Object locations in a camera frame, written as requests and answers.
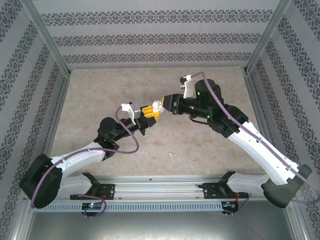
wire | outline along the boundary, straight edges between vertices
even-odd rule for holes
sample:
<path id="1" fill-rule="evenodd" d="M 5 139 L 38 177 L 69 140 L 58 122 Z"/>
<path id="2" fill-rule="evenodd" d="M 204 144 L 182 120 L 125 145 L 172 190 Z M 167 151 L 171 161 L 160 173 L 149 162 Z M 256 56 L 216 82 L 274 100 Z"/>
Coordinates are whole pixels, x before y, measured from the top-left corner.
<path id="1" fill-rule="evenodd" d="M 224 212 L 226 212 L 226 213 L 229 213 L 229 214 L 231 214 L 232 215 L 232 217 L 233 216 L 237 216 L 238 214 L 239 214 L 239 212 L 241 212 L 244 208 L 245 208 L 245 206 L 248 204 L 248 202 L 249 202 L 249 199 L 251 198 L 251 196 L 252 196 L 252 194 L 249 194 L 249 196 L 248 196 L 248 198 L 244 201 L 244 203 L 242 204 L 242 206 L 238 209 L 238 211 L 236 211 L 235 213 L 233 213 L 232 211 L 229 211 L 229 210 L 223 210 Z M 242 218 L 242 217 L 239 217 L 239 216 L 237 216 L 237 218 L 239 218 L 240 220 L 241 220 L 241 222 L 244 224 L 244 225 L 246 225 L 252 232 L 254 232 L 256 235 L 258 235 L 261 239 L 265 239 L 263 236 L 261 236 L 258 232 L 256 232 L 250 225 L 248 225 L 248 224 L 246 224 L 245 222 L 245 220 Z"/>
<path id="2" fill-rule="evenodd" d="M 106 194 L 106 192 L 105 192 L 105 191 L 103 191 L 103 190 L 98 191 L 98 194 L 99 194 L 99 193 L 101 193 L 101 194 L 102 194 L 102 197 L 104 197 L 104 198 L 105 198 L 105 197 L 106 197 L 106 195 L 107 195 L 107 194 Z"/>
<path id="3" fill-rule="evenodd" d="M 118 116 L 118 113 L 121 109 L 121 106 L 118 107 L 118 109 L 115 111 L 115 118 L 116 120 L 118 121 L 118 123 L 124 128 L 124 130 L 126 130 L 128 132 L 128 134 L 133 138 L 135 144 L 136 144 L 136 148 L 135 150 L 132 150 L 132 151 L 120 151 L 120 150 L 114 150 L 114 149 L 109 149 L 109 148 L 102 148 L 102 147 L 92 147 L 92 148 L 86 148 L 86 149 L 81 149 L 81 150 L 78 150 L 78 151 L 75 151 L 67 156 L 65 156 L 64 158 L 60 159 L 59 161 L 57 161 L 56 163 L 54 163 L 44 174 L 43 176 L 41 177 L 39 183 L 37 184 L 35 190 L 34 190 L 34 193 L 33 193 L 33 196 L 31 198 L 31 203 L 30 203 L 30 207 L 32 209 L 35 208 L 35 200 L 36 200 L 36 197 L 38 195 L 38 192 L 39 192 L 39 189 L 41 187 L 41 185 L 43 184 L 44 180 L 46 179 L 46 177 L 48 176 L 48 174 L 52 171 L 52 169 L 54 169 L 57 165 L 61 164 L 62 162 L 66 161 L 67 159 L 73 157 L 74 155 L 77 155 L 77 154 L 80 154 L 80 153 L 83 153 L 83 152 L 90 152 L 90 151 L 104 151 L 104 152 L 114 152 L 114 153 L 120 153 L 120 154 L 134 154 L 136 153 L 138 150 L 139 150 L 139 143 L 138 143 L 138 140 L 136 139 L 136 137 L 134 136 L 134 134 L 126 127 L 126 125 L 124 125 L 124 123 L 119 119 L 119 116 Z M 97 199 L 97 200 L 101 200 L 105 207 L 103 208 L 102 211 L 100 211 L 99 213 L 97 213 L 95 216 L 92 216 L 90 217 L 91 219 L 93 217 L 96 217 L 96 216 L 99 216 L 101 215 L 107 208 L 107 203 L 106 201 L 103 199 L 103 198 L 100 198 L 100 197 L 96 197 L 96 196 L 89 196 L 89 195 L 85 195 L 85 194 L 75 194 L 75 195 L 78 195 L 78 196 L 82 196 L 82 197 L 86 197 L 86 198 L 92 198 L 92 199 Z"/>
<path id="4" fill-rule="evenodd" d="M 304 181 L 306 184 L 308 184 L 311 188 L 313 188 L 315 190 L 315 192 L 317 193 L 318 197 L 316 200 L 313 201 L 299 201 L 299 200 L 294 200 L 292 199 L 291 202 L 294 203 L 298 203 L 298 204 L 316 204 L 318 202 L 320 202 L 320 189 L 317 188 L 312 182 L 310 182 L 309 180 L 307 180 L 305 177 L 303 177 L 300 173 L 298 173 L 296 170 L 294 170 L 293 168 L 291 168 L 291 166 L 284 161 L 262 138 L 259 138 L 258 136 L 256 136 L 253 132 L 251 132 L 249 129 L 247 129 L 245 126 L 243 126 L 240 122 L 238 122 L 228 111 L 227 109 L 224 107 L 224 105 L 220 102 L 219 98 L 217 97 L 217 95 L 215 94 L 215 92 L 213 91 L 213 89 L 210 87 L 210 84 L 207 80 L 207 77 L 205 75 L 205 73 L 203 71 L 198 72 L 194 75 L 191 76 L 191 78 L 195 78 L 199 75 L 202 75 L 204 83 L 206 85 L 206 87 L 208 88 L 209 92 L 211 93 L 211 95 L 213 96 L 214 100 L 216 101 L 216 103 L 219 105 L 219 107 L 221 108 L 221 110 L 225 113 L 225 115 L 227 115 L 229 117 L 230 120 L 232 120 L 236 125 L 239 126 L 239 128 L 243 129 L 247 134 L 249 134 L 251 137 L 253 137 L 254 139 L 256 139 L 258 142 L 260 142 L 266 149 L 268 149 L 283 165 L 285 165 L 291 172 L 293 172 L 296 176 L 298 176 L 302 181 Z"/>
<path id="5" fill-rule="evenodd" d="M 229 213 L 229 214 L 232 214 L 232 212 L 229 211 L 229 210 L 223 210 L 223 211 L 224 211 L 224 212 L 227 212 L 227 213 Z M 213 214 L 218 214 L 218 213 L 220 213 L 220 212 L 219 212 L 219 211 L 213 211 L 212 213 L 213 213 Z M 260 235 L 258 232 L 256 232 L 249 224 L 246 223 L 247 218 L 246 218 L 246 219 L 243 219 L 242 217 L 237 216 L 236 219 L 239 219 L 240 222 L 241 222 L 243 225 L 246 225 L 246 226 L 249 228 L 249 230 L 252 231 L 253 233 L 255 233 L 256 235 L 258 235 L 259 238 L 261 238 L 262 240 L 265 240 L 265 238 L 264 238 L 263 236 L 261 236 L 261 235 Z"/>
<path id="6" fill-rule="evenodd" d="M 207 123 L 207 122 L 194 120 L 195 117 L 192 117 L 191 115 L 189 115 L 189 119 L 190 119 L 192 122 L 197 123 L 197 124 L 209 125 L 209 123 Z"/>
<path id="7" fill-rule="evenodd" d="M 238 205 L 239 204 L 239 193 L 236 193 L 235 194 L 235 205 Z"/>

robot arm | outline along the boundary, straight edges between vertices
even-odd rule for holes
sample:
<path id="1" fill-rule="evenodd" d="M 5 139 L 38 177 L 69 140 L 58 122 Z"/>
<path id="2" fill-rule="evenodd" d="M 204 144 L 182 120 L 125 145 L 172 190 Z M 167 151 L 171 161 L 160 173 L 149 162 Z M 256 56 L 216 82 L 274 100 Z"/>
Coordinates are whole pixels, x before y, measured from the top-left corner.
<path id="1" fill-rule="evenodd" d="M 221 192 L 225 195 L 231 191 L 265 196 L 272 204 L 285 208 L 302 186 L 303 181 L 283 165 L 261 144 L 261 141 L 264 141 L 290 168 L 304 178 L 309 177 L 311 169 L 305 164 L 298 166 L 281 154 L 259 133 L 240 109 L 224 103 L 221 89 L 213 80 L 208 79 L 208 83 L 227 112 L 243 127 L 259 137 L 260 141 L 240 128 L 222 111 L 209 92 L 204 80 L 194 84 L 191 75 L 180 79 L 181 88 L 185 89 L 184 94 L 172 94 L 163 97 L 163 107 L 174 115 L 188 114 L 193 122 L 208 125 L 212 130 L 245 150 L 266 172 L 266 175 L 246 175 L 229 171 L 219 181 Z M 194 120 L 195 118 L 206 119 L 206 122 Z"/>
<path id="2" fill-rule="evenodd" d="M 160 101 L 155 101 L 152 106 L 141 108 L 135 103 L 122 104 L 121 106 L 122 110 L 128 112 L 130 116 L 130 118 L 121 119 L 121 122 L 131 133 L 139 130 L 142 135 L 145 135 L 146 129 L 152 127 L 158 121 L 161 112 L 164 110 Z M 69 198 L 70 195 L 74 194 L 100 197 L 100 184 L 90 173 L 83 173 L 78 176 L 70 176 L 70 174 L 87 165 L 99 163 L 112 157 L 115 154 L 114 151 L 121 152 L 118 151 L 119 145 L 116 142 L 129 136 L 129 133 L 111 117 L 106 117 L 101 121 L 97 132 L 96 139 L 83 148 L 51 158 L 41 154 L 33 161 L 19 183 L 20 188 L 29 199 L 32 199 L 44 173 L 51 166 L 62 161 L 49 172 L 42 182 L 34 201 L 36 208 L 44 208 L 55 198 Z"/>

wall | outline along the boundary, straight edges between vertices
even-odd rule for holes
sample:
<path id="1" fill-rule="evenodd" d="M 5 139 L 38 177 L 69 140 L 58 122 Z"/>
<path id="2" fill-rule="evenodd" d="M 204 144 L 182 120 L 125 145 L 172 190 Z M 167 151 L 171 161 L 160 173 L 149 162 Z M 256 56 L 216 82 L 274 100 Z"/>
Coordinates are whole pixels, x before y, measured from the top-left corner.
<path id="1" fill-rule="evenodd" d="M 312 168 L 320 186 L 320 0 L 294 0 L 251 73 L 273 144 Z M 304 201 L 315 192 L 304 186 Z M 300 205 L 311 239 L 320 239 L 320 204 Z"/>
<path id="2" fill-rule="evenodd" d="M 18 0 L 0 2 L 0 240 L 23 197 L 18 186 L 44 151 L 65 78 Z"/>
<path id="3" fill-rule="evenodd" d="M 70 69 L 246 66 L 279 0 L 36 0 Z"/>

marble floor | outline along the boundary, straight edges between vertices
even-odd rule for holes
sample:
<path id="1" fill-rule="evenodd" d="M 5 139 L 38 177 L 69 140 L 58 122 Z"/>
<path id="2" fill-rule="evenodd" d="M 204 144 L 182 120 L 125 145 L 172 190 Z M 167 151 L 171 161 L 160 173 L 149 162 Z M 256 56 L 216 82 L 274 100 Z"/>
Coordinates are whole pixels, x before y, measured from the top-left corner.
<path id="1" fill-rule="evenodd" d="M 258 127 L 240 67 L 75 69 L 50 156 L 66 154 L 92 142 L 100 121 L 105 117 L 114 118 L 122 103 L 151 105 L 162 96 L 182 94 L 179 78 L 200 71 L 220 85 L 225 103 L 240 108 Z M 129 116 L 122 112 L 120 117 Z M 191 122 L 187 115 L 172 115 L 165 111 L 158 123 L 146 130 L 145 136 L 140 132 L 135 136 L 140 144 L 138 152 L 131 155 L 116 153 L 77 173 L 90 172 L 95 176 L 223 175 L 227 171 L 264 173 L 240 147 L 208 126 Z M 135 148 L 130 137 L 117 143 L 123 151 Z"/>

small white object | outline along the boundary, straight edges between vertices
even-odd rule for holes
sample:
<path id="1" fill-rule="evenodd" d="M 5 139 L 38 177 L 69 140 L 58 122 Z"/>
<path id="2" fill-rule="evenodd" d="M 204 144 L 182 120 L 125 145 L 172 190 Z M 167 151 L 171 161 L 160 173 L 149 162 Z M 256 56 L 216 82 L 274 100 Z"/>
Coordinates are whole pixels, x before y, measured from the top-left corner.
<path id="1" fill-rule="evenodd" d="M 191 98 L 194 96 L 194 91 L 195 91 L 195 82 L 193 81 L 193 79 L 191 78 L 191 75 L 186 75 L 185 77 L 183 77 L 186 81 L 184 82 L 183 85 L 181 85 L 180 87 L 182 89 L 184 89 L 184 94 L 183 94 L 183 98 Z"/>
<path id="2" fill-rule="evenodd" d="M 156 100 L 152 103 L 152 112 L 157 113 L 163 113 L 165 108 L 162 106 L 162 102 L 160 100 Z"/>
<path id="3" fill-rule="evenodd" d="M 140 107 L 136 103 L 128 104 L 122 103 L 121 104 L 122 111 L 128 112 L 131 118 L 131 121 L 134 125 L 136 125 L 135 119 L 140 118 Z"/>

